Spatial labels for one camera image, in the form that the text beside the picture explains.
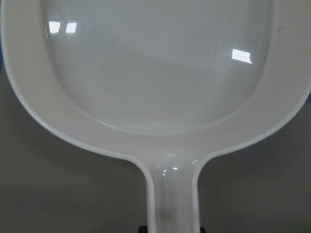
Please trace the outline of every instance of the gray surface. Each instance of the gray surface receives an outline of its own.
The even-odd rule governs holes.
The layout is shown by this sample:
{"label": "gray surface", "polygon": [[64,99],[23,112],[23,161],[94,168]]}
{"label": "gray surface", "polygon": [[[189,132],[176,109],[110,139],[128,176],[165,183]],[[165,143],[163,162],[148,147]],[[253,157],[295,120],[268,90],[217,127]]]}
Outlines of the gray surface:
{"label": "gray surface", "polygon": [[[136,233],[145,179],[129,162],[38,125],[0,77],[0,233]],[[311,232],[311,104],[283,129],[215,158],[199,180],[207,233]]]}

